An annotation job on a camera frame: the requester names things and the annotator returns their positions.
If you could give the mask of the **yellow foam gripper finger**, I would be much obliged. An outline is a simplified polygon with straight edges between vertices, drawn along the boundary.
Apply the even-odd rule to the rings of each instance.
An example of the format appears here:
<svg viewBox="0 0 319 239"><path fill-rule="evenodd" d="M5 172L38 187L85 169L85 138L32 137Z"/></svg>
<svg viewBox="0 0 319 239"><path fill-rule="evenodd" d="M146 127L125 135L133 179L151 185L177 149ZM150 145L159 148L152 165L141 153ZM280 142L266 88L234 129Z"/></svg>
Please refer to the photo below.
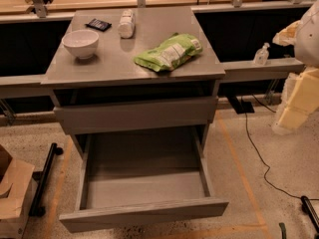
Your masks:
<svg viewBox="0 0 319 239"><path fill-rule="evenodd" d="M319 108L319 69L307 67L300 75L290 73L284 83L272 129L280 135L300 128Z"/></svg>
<svg viewBox="0 0 319 239"><path fill-rule="evenodd" d="M296 40L296 31L300 21L295 21L286 28L278 32L272 39L272 42L279 46L294 45Z"/></svg>

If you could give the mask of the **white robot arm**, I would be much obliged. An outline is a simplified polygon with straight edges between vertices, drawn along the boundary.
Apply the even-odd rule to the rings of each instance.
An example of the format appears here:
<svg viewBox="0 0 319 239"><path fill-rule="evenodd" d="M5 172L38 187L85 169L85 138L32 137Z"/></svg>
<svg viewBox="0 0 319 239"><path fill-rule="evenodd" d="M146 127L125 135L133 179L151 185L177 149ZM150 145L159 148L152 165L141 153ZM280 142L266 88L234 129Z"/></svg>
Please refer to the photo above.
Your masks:
<svg viewBox="0 0 319 239"><path fill-rule="evenodd" d="M272 40L280 46L294 46L295 58L305 69L290 73L284 83L272 129L281 135L301 127L319 108L319 0L296 22L278 32Z"/></svg>

